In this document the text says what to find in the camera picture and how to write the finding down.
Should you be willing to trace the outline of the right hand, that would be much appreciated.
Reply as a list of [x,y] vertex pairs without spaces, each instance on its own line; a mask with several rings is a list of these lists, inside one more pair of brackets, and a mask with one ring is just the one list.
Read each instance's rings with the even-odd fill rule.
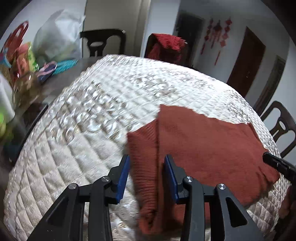
[[295,210],[295,186],[289,186],[286,196],[279,209],[279,217],[284,219],[290,211]]

